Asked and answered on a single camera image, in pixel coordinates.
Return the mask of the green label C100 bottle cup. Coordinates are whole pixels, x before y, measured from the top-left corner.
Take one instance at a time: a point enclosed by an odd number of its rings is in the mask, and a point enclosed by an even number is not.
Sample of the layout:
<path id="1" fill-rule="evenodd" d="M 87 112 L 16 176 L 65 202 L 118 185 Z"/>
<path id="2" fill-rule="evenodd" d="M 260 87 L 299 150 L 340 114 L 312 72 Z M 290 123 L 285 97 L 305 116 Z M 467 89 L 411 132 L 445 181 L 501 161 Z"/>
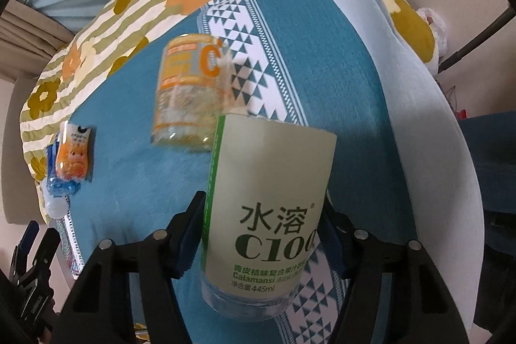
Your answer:
<path id="1" fill-rule="evenodd" d="M 314 248 L 337 137 L 220 117 L 202 233 L 202 294 L 219 314 L 271 319 L 293 300 Z"/>

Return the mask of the blue label bottle cup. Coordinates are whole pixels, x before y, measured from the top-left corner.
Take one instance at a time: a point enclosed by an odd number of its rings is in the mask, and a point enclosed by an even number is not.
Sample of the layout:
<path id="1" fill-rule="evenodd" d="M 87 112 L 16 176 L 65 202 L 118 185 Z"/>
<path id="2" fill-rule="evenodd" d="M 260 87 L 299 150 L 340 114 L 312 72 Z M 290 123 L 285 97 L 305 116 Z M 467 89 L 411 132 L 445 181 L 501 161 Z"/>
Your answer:
<path id="1" fill-rule="evenodd" d="M 46 186 L 51 196 L 73 196 L 80 190 L 80 184 L 75 180 L 64 180 L 57 174 L 56 160 L 59 152 L 59 142 L 55 141 L 46 147 L 47 175 Z"/>

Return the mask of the small orange label bottle cup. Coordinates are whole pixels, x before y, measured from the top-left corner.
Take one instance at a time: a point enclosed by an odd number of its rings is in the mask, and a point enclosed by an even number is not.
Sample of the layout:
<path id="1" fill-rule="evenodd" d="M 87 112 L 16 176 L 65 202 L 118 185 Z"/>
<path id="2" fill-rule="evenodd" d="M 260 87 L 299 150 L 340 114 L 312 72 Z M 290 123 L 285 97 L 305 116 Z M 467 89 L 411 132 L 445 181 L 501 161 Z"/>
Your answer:
<path id="1" fill-rule="evenodd" d="M 59 127 L 57 174 L 64 180 L 85 180 L 89 171 L 89 141 L 91 129 L 62 121 Z"/>

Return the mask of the orange label clear bottle cup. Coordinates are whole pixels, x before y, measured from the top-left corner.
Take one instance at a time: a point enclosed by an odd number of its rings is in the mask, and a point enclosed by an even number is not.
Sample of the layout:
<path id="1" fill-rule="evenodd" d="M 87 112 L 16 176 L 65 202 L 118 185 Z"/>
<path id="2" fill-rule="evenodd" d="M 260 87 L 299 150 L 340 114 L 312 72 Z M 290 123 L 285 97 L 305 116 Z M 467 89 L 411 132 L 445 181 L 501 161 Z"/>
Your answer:
<path id="1" fill-rule="evenodd" d="M 231 97 L 232 53 L 208 34 L 167 43 L 156 82 L 152 143 L 193 151 L 213 146 L 218 118 Z"/>

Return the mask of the white tray with mandala mat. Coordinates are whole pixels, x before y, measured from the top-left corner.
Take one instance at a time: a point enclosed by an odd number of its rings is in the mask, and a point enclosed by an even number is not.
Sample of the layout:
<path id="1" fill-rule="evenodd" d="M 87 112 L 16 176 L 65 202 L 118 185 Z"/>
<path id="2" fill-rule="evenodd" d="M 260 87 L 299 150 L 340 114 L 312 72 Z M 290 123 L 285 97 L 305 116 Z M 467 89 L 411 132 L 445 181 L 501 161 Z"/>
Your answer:
<path id="1" fill-rule="evenodd" d="M 64 254 L 67 269 L 73 279 L 77 280 L 85 266 L 85 261 L 76 238 L 71 213 L 67 212 L 64 217 L 55 219 L 54 222 L 60 235 L 61 249 Z"/>

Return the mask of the white cap small bottle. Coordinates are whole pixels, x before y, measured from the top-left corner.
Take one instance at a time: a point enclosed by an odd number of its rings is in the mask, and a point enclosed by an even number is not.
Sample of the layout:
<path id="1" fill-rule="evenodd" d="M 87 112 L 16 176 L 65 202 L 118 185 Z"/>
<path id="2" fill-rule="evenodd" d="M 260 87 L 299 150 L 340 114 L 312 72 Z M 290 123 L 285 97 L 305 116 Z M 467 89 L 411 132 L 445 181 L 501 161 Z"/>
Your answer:
<path id="1" fill-rule="evenodd" d="M 65 196 L 52 196 L 46 186 L 42 186 L 45 212 L 51 219 L 61 219 L 69 211 L 69 203 Z"/>

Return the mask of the white plush toy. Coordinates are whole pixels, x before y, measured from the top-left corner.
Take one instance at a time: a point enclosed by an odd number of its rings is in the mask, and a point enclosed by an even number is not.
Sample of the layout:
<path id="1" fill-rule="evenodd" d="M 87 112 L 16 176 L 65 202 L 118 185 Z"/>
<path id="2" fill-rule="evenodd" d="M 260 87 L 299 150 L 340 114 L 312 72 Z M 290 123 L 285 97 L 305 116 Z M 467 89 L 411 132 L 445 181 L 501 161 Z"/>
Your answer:
<path id="1" fill-rule="evenodd" d="M 444 57 L 448 52 L 448 33 L 447 25 L 444 20 L 432 9 L 422 7 L 419 8 L 417 14 L 427 22 L 433 33 L 438 48 L 438 56 Z"/>

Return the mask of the beige left curtain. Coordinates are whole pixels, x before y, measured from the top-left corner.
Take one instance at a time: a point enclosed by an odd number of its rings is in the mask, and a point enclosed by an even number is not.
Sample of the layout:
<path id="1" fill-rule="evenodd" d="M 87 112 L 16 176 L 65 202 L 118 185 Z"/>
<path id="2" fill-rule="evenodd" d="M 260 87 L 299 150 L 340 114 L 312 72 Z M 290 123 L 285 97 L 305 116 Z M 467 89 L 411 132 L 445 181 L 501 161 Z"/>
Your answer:
<path id="1" fill-rule="evenodd" d="M 17 0 L 10 0 L 1 15 L 1 79 L 37 79 L 51 58 L 74 34 L 49 17 Z"/>

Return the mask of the floral striped bedspread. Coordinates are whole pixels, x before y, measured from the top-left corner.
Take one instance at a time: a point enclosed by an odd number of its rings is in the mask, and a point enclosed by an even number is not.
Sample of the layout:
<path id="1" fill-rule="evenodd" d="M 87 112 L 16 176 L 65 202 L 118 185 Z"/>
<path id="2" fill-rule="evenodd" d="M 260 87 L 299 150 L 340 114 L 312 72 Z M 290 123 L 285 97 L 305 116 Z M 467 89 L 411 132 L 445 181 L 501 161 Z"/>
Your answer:
<path id="1" fill-rule="evenodd" d="M 60 123 L 74 123 L 73 113 L 109 77 L 210 1 L 111 0 L 51 58 L 23 105 L 19 120 L 23 157 L 37 182 L 46 176 L 46 147 L 59 133 Z M 406 0 L 383 3 L 396 30 L 427 67 L 438 54 L 430 26 Z M 237 106 L 232 94 L 224 111 L 249 116 Z M 92 175 L 80 190 L 93 180 L 95 130 L 90 128 Z M 70 199 L 70 213 L 72 199 L 80 190 Z"/>

